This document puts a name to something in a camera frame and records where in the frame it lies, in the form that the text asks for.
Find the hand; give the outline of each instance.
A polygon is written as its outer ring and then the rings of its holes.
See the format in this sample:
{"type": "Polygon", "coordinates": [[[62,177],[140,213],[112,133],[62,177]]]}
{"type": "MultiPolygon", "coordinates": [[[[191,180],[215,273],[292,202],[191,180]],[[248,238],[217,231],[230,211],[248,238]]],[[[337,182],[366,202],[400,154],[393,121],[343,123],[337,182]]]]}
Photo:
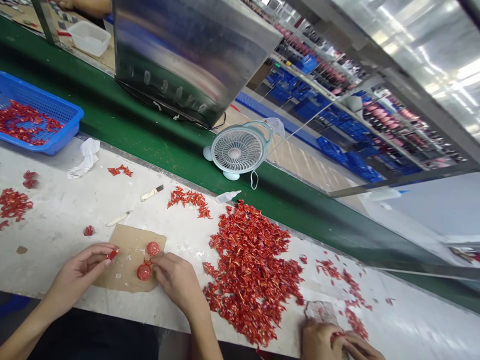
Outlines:
{"type": "Polygon", "coordinates": [[[342,333],[342,328],[328,323],[309,320],[303,327],[302,360],[342,360],[343,336],[331,341],[334,333],[342,333]]]}
{"type": "Polygon", "coordinates": [[[385,356],[353,331],[346,332],[345,340],[343,346],[354,360],[385,360],[385,356]]]}
{"type": "Polygon", "coordinates": [[[57,0],[56,3],[62,10],[73,10],[75,7],[74,0],[57,0]]]}
{"type": "Polygon", "coordinates": [[[68,259],[39,304],[41,313],[50,322],[69,311],[96,278],[112,263],[105,257],[115,250],[112,243],[90,245],[68,259]]]}
{"type": "Polygon", "coordinates": [[[156,279],[188,321],[205,314],[210,318],[209,305],[191,263],[171,252],[154,256],[150,260],[154,264],[156,279]]]}

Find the white wall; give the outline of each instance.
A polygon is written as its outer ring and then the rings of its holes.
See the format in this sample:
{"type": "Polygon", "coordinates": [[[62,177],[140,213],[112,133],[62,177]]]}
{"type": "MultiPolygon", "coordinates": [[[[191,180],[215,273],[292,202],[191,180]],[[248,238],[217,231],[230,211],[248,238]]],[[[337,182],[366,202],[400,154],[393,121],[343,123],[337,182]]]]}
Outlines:
{"type": "Polygon", "coordinates": [[[447,242],[480,241],[480,173],[409,186],[387,203],[445,237],[447,242]]]}

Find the dark clothing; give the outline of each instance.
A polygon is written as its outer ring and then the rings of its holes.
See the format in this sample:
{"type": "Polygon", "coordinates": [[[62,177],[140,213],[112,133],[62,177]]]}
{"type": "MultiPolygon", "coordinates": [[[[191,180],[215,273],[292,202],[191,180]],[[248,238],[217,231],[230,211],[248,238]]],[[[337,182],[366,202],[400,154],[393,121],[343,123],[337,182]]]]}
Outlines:
{"type": "Polygon", "coordinates": [[[28,360],[157,360],[159,328],[72,309],[54,321],[28,360]]]}

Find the white plastic container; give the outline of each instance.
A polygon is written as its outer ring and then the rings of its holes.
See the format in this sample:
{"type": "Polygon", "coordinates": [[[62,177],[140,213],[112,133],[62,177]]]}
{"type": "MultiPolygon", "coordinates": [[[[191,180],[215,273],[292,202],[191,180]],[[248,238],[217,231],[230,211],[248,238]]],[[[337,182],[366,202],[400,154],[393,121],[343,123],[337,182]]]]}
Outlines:
{"type": "Polygon", "coordinates": [[[391,187],[379,187],[375,191],[367,192],[364,197],[371,202],[382,202],[385,200],[396,199],[402,196],[402,194],[408,193],[409,190],[396,190],[391,187]]]}
{"type": "Polygon", "coordinates": [[[102,56],[107,50],[112,37],[108,31],[87,21],[79,21],[67,31],[77,48],[96,57],[102,56]]]}

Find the small desk fan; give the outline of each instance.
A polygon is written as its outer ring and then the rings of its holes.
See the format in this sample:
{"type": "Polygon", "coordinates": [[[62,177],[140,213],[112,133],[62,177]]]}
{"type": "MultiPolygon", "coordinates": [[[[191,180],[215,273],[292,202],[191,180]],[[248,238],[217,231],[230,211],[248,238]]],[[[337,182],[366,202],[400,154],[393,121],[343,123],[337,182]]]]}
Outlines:
{"type": "Polygon", "coordinates": [[[218,133],[211,146],[203,149],[203,157],[213,161],[227,179],[238,180],[240,174],[248,173],[260,166],[267,156],[272,139],[272,129],[263,121],[229,126],[218,133]],[[268,140],[262,131],[253,125],[267,129],[268,140]]]}

